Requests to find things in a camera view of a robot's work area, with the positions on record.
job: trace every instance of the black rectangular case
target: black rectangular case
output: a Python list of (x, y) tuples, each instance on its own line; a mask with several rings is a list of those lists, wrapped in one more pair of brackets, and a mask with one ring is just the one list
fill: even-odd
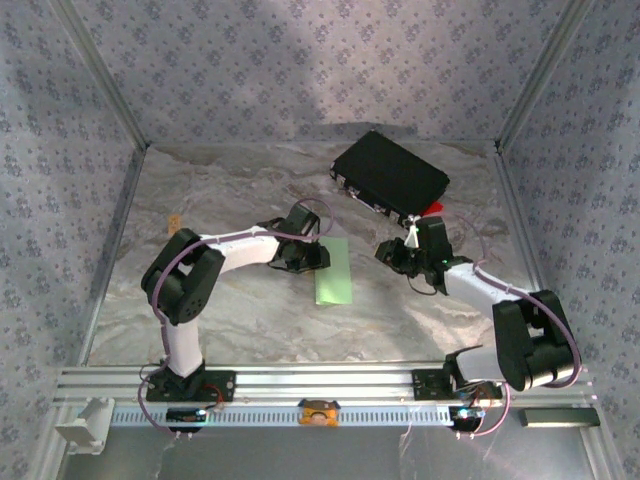
[(331, 178), (355, 199), (402, 226), (445, 192), (449, 177), (378, 132), (368, 132), (331, 165)]

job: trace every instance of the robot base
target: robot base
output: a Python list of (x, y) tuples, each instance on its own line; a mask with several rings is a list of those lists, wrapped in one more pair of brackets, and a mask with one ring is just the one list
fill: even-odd
[(149, 379), (147, 402), (231, 402), (236, 387), (236, 372), (205, 370), (202, 365), (188, 377), (180, 377), (169, 368)]

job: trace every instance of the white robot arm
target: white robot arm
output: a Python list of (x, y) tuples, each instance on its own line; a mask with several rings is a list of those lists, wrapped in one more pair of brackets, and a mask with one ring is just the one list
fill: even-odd
[(198, 341), (197, 316), (204, 309), (217, 278), (224, 272), (245, 265), (269, 266), (300, 273), (330, 265), (329, 253), (317, 241), (306, 242), (278, 238), (265, 233), (280, 232), (307, 236), (320, 219), (296, 204), (287, 218), (276, 218), (242, 232), (226, 235), (196, 235), (189, 229), (178, 231), (167, 243), (142, 279), (142, 289), (151, 303), (153, 291), (169, 263), (183, 250), (199, 241), (160, 287), (158, 307), (167, 318), (166, 341), (170, 357), (167, 369), (177, 379), (188, 379), (204, 368)]
[(495, 347), (447, 355), (445, 365), (458, 385), (506, 381), (522, 391), (579, 372), (579, 353), (558, 297), (549, 290), (502, 288), (504, 282), (477, 271), (470, 259), (454, 256), (440, 217), (419, 219), (406, 240), (380, 244), (376, 258), (409, 278), (424, 275), (440, 293), (462, 300), (493, 320)]

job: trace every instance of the marble surface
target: marble surface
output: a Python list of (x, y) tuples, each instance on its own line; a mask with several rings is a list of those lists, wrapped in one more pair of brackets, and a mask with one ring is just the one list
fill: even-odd
[[(226, 273), (200, 316), (208, 363), (436, 360), (465, 346), (492, 343), (489, 319), (459, 300), (413, 293), (404, 277), (374, 258), (380, 242), (405, 234), (388, 218), (346, 197), (330, 179), (331, 161), (348, 146), (149, 149), (89, 363), (142, 364), (161, 357), (159, 324), (139, 285), (168, 240), (170, 214), (181, 214), (183, 226), (198, 233), (221, 234), (284, 216), (307, 196), (331, 204), (336, 218), (331, 235), (349, 239), (353, 304), (315, 305), (313, 273), (294, 275), (265, 265)], [(492, 257), (487, 270), (526, 286), (498, 204), (490, 145), (405, 147), (450, 176), (441, 201), (486, 236)], [(449, 220), (447, 228), (455, 252), (480, 256), (479, 242), (468, 227)]]

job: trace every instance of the floral patterned wall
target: floral patterned wall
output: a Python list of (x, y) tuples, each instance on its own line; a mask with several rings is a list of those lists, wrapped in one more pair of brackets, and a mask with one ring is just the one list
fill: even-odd
[(566, 0), (74, 3), (147, 139), (211, 143), (495, 138)]
[(0, 19), (0, 478), (9, 480), (26, 474), (54, 369), (78, 360), (133, 147), (47, 3), (12, 2)]
[(507, 152), (629, 478), (640, 478), (640, 4), (595, 2)]

